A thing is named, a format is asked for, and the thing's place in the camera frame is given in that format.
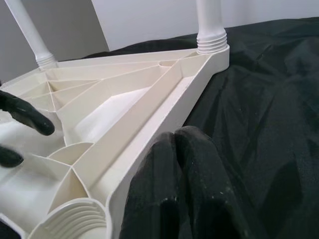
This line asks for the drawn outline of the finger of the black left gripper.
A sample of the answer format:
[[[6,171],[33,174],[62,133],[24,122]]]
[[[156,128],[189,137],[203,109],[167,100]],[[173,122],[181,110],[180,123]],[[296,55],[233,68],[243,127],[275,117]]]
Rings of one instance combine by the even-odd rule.
[[[40,113],[29,102],[10,93],[0,92],[0,109],[8,112],[13,119],[33,128],[41,135],[49,136],[55,132],[52,121]]]
[[[6,168],[14,168],[23,163],[23,157],[12,149],[0,147],[0,165]]]

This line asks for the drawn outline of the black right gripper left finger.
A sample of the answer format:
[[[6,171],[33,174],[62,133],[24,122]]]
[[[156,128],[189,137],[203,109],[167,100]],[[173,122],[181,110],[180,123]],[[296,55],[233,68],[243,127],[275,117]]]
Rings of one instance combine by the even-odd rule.
[[[160,134],[133,176],[121,239],[196,239],[186,168],[199,145],[199,131]]]

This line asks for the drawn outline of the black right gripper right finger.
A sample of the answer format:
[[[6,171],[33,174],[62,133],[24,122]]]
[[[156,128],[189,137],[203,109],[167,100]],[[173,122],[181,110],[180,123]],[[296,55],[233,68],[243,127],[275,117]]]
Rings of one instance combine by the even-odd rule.
[[[194,126],[175,131],[177,159],[195,239],[255,239],[255,219],[235,192],[217,149]]]

